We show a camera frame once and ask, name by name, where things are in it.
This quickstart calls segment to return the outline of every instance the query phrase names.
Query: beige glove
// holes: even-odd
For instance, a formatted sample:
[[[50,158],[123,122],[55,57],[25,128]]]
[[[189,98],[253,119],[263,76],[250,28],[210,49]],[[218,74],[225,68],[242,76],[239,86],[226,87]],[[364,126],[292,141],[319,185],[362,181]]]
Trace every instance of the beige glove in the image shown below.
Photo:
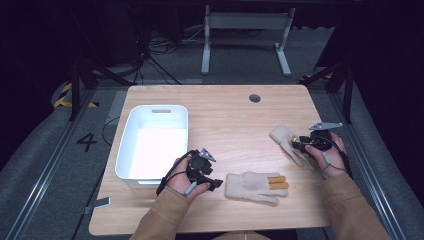
[[[277,204],[278,198],[287,197],[289,184],[286,177],[279,173],[227,174],[225,196],[232,199],[244,199],[253,202]]]
[[[291,142],[299,136],[292,133],[286,126],[278,126],[269,134],[269,136],[280,144],[284,151],[292,157],[299,167],[303,167],[306,163],[312,171],[317,169],[318,166],[316,161],[305,157],[302,153],[300,153],[300,151],[293,149]]]

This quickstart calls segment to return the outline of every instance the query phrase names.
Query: gray carpet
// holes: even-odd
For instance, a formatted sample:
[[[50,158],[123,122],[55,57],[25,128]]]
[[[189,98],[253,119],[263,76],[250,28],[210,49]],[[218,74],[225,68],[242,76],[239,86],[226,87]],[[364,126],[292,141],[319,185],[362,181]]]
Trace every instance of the gray carpet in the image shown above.
[[[197,30],[196,26],[190,29],[193,33]],[[332,29],[322,28],[294,29],[290,32],[285,47],[292,71],[290,77],[282,75],[273,50],[273,44],[280,38],[280,34],[274,31],[255,34],[241,31],[214,32],[211,39],[210,73],[207,76],[200,74],[203,52],[201,36],[172,53],[153,55],[153,58],[184,84],[297,84],[301,76],[313,74],[313,67],[331,32]],[[162,73],[156,68],[144,63],[140,75],[132,74],[126,78],[133,81],[136,77],[139,84],[175,83],[160,68],[158,70]],[[112,70],[120,69],[125,69],[125,66]],[[325,83],[326,80],[320,80],[311,85],[311,97],[323,121],[341,122],[343,119],[339,112],[343,89],[336,95],[329,95],[323,90]],[[58,86],[52,101],[57,98],[62,87]],[[110,80],[101,80],[94,92],[82,89],[82,95],[90,96],[88,100],[98,102],[99,107],[84,108],[74,123],[68,122],[70,108],[57,107],[22,143],[0,173],[0,239],[5,239],[9,233],[17,236],[17,239],[71,239],[74,233],[75,239],[128,239],[129,236],[90,235],[90,214],[83,215],[79,225],[87,202],[96,198],[96,184],[106,164],[109,144],[112,143],[119,121],[113,119],[120,114],[125,91],[126,87]],[[73,131],[68,134],[69,140],[64,141],[62,136],[68,133],[69,128]],[[424,239],[424,229],[421,227],[424,222],[423,207],[397,169],[356,87],[352,101],[352,125],[335,131],[347,145],[355,182],[371,206],[383,216],[384,211],[375,204],[375,200],[381,198],[376,198],[373,189],[369,189],[361,161],[366,161],[377,176],[403,234],[396,238]],[[86,151],[87,145],[79,144],[78,141],[88,140],[89,136],[96,143],[92,143]],[[64,147],[57,154],[57,144],[60,142],[64,142]],[[59,156],[52,173],[54,175],[45,179],[43,183],[47,188],[42,192],[41,201],[30,208],[25,203],[54,154]],[[17,223],[24,223],[20,225],[22,229],[16,230],[19,224],[14,226],[14,223],[17,219],[20,219]],[[298,229],[297,233],[299,239],[326,239],[323,230],[329,239],[334,239],[331,228]]]

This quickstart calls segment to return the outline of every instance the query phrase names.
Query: wooden table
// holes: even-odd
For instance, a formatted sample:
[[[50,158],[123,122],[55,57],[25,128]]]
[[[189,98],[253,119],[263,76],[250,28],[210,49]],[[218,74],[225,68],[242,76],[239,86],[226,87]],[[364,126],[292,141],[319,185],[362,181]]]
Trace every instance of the wooden table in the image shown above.
[[[260,102],[249,100],[251,94]],[[277,206],[234,201],[224,196],[225,182],[191,205],[179,232],[308,228],[328,226],[319,192],[322,178],[298,167],[269,133],[286,125],[299,135],[320,121],[312,99],[301,85],[192,85],[130,87],[113,141],[98,199],[111,204],[93,212],[93,235],[132,234],[155,200],[156,189],[131,189],[115,174],[119,143],[128,115],[138,105],[175,104],[189,115],[188,150],[207,148],[217,159],[209,176],[227,173],[280,172],[290,184]]]

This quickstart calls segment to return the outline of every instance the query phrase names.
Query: hand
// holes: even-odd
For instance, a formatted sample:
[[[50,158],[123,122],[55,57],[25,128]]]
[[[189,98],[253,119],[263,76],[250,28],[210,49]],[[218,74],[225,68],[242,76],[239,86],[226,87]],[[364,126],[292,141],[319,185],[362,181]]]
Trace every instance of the hand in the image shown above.
[[[181,194],[184,194],[187,188],[189,188],[191,185],[191,182],[190,180],[188,180],[187,174],[185,172],[187,170],[189,159],[190,157],[186,157],[178,164],[178,166],[172,172],[171,177],[168,181],[168,186]],[[197,185],[193,189],[193,191],[191,191],[191,193],[188,194],[186,197],[190,201],[193,201],[197,196],[208,191],[209,187],[210,187],[209,183],[202,183],[200,185]]]
[[[343,143],[343,140],[337,136],[335,133],[331,133],[331,140],[339,146],[340,150],[346,153],[346,149]],[[328,158],[331,161],[331,166],[327,166],[327,163],[324,160],[324,157],[322,156],[322,152],[318,150],[317,148],[307,145],[305,147],[306,151],[308,151],[314,158],[318,161],[318,164],[322,170],[324,170],[324,173],[329,177],[334,177],[340,174],[345,173],[346,171],[344,169],[345,165],[343,163],[343,159],[340,156],[339,152],[335,147],[331,147],[329,150],[326,151]]]

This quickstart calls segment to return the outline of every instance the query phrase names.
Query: yellow tape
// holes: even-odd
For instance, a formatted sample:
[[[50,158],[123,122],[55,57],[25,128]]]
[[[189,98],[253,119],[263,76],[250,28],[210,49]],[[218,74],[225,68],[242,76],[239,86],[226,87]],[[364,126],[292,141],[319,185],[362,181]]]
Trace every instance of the yellow tape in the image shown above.
[[[54,103],[55,107],[72,107],[72,102],[65,102],[65,97],[68,94],[69,90],[72,87],[72,83],[68,83],[65,85],[65,87],[63,87],[62,92],[60,92],[60,95],[58,97],[58,99],[56,100],[56,102]],[[91,102],[90,104],[88,104],[88,107],[99,107],[99,103],[98,102]]]

